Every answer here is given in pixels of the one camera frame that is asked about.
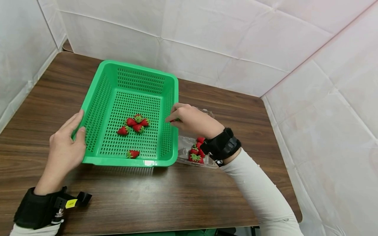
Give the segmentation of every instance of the green plastic basket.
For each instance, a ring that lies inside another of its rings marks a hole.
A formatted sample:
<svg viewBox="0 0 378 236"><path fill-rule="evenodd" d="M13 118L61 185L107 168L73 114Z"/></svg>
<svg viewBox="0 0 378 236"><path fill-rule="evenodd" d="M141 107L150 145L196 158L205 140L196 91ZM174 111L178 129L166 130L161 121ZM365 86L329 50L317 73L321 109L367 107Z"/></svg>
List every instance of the green plastic basket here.
<svg viewBox="0 0 378 236"><path fill-rule="evenodd" d="M93 78L79 127L85 126L83 163L124 167L167 167L177 160L178 130L165 123L178 102L178 80L168 73L112 60L103 61ZM141 114L149 127L117 134L128 117ZM127 159L128 150L140 151Z"/></svg>

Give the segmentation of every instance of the white sleeve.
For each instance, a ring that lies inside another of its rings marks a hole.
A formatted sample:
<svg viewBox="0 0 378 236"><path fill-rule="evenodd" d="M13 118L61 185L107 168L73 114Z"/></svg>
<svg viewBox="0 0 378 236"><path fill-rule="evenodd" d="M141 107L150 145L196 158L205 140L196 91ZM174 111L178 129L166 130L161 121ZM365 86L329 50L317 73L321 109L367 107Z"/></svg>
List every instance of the white sleeve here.
<svg viewBox="0 0 378 236"><path fill-rule="evenodd" d="M264 171L242 149L221 169L236 182L264 236L303 236L293 210Z"/></svg>
<svg viewBox="0 0 378 236"><path fill-rule="evenodd" d="M11 234L9 236L54 236L58 233L59 227L60 224L57 224L34 230L29 228L22 228L14 224L13 230L11 231Z"/></svg>

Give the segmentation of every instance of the white fabric wall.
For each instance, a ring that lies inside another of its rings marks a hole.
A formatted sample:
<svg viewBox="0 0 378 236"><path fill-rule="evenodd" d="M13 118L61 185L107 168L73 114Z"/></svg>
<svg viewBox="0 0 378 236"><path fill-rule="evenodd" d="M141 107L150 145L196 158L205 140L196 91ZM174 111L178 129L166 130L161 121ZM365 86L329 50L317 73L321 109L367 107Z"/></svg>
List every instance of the white fabric wall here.
<svg viewBox="0 0 378 236"><path fill-rule="evenodd" d="M378 3L262 98L304 235L378 232Z"/></svg>
<svg viewBox="0 0 378 236"><path fill-rule="evenodd" d="M38 3L54 38L55 44L60 49L67 37L56 0L38 0Z"/></svg>
<svg viewBox="0 0 378 236"><path fill-rule="evenodd" d="M374 0L57 0L73 51L262 96Z"/></svg>
<svg viewBox="0 0 378 236"><path fill-rule="evenodd" d="M0 0L0 132L58 52L37 0Z"/></svg>

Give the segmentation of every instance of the hand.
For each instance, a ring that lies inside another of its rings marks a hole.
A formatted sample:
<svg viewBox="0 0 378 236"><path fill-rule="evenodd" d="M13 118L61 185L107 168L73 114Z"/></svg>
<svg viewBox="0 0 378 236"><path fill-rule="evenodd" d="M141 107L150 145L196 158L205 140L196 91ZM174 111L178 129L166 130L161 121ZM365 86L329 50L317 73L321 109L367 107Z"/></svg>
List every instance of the hand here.
<svg viewBox="0 0 378 236"><path fill-rule="evenodd" d="M75 141L71 139L71 135L83 115L84 111L80 110L51 135L47 164L34 194L46 195L59 191L66 175L82 162L86 148L85 127L77 131Z"/></svg>
<svg viewBox="0 0 378 236"><path fill-rule="evenodd" d="M180 121L173 121L171 125L207 139L215 138L225 129L216 119L189 104L175 103L166 122L177 118Z"/></svg>

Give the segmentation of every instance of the strawberry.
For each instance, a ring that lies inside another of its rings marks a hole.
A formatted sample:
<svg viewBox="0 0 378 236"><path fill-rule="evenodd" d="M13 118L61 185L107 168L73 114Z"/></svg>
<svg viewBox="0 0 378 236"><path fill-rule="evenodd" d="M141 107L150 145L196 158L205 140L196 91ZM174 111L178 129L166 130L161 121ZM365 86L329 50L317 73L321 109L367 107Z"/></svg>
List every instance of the strawberry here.
<svg viewBox="0 0 378 236"><path fill-rule="evenodd" d="M176 118L176 119L171 120L170 123L172 123L174 121L181 121L181 120L179 118Z"/></svg>
<svg viewBox="0 0 378 236"><path fill-rule="evenodd" d="M197 155L198 154L198 148L192 148L192 149L190 149L189 153Z"/></svg>
<svg viewBox="0 0 378 236"><path fill-rule="evenodd" d="M128 135L129 134L129 127L122 126L118 131L117 134L119 135Z"/></svg>
<svg viewBox="0 0 378 236"><path fill-rule="evenodd" d="M201 149L201 145L202 145L202 144L201 144L200 142L197 142L197 143L195 144L195 147L198 148L198 150L199 150L199 149Z"/></svg>
<svg viewBox="0 0 378 236"><path fill-rule="evenodd" d="M143 131L144 131L144 127L143 127L141 124L134 125L134 126L133 126L133 129L134 129L135 132L137 132L138 134L141 134L141 133L143 133Z"/></svg>
<svg viewBox="0 0 378 236"><path fill-rule="evenodd" d="M205 142L205 138L204 137L198 137L197 142L203 143L203 142Z"/></svg>
<svg viewBox="0 0 378 236"><path fill-rule="evenodd" d="M126 158L135 159L137 156L139 156L139 151L130 150L126 153Z"/></svg>
<svg viewBox="0 0 378 236"><path fill-rule="evenodd" d="M126 121L125 121L125 125L127 126L130 126L130 127L133 127L134 125L137 125L138 123L135 122L135 120L133 118L128 118Z"/></svg>
<svg viewBox="0 0 378 236"><path fill-rule="evenodd" d="M143 117L140 114L136 114L134 116L134 120L135 120L136 123L140 123L140 122L142 122Z"/></svg>
<svg viewBox="0 0 378 236"><path fill-rule="evenodd" d="M200 156L197 156L196 154L191 154L188 158L191 162L197 162L203 164L203 158Z"/></svg>
<svg viewBox="0 0 378 236"><path fill-rule="evenodd" d="M143 125L143 126L149 126L150 125L150 121L148 119L143 119L139 124Z"/></svg>
<svg viewBox="0 0 378 236"><path fill-rule="evenodd" d="M205 158L205 154L203 153L201 149L198 151L197 155L199 155L201 158Z"/></svg>

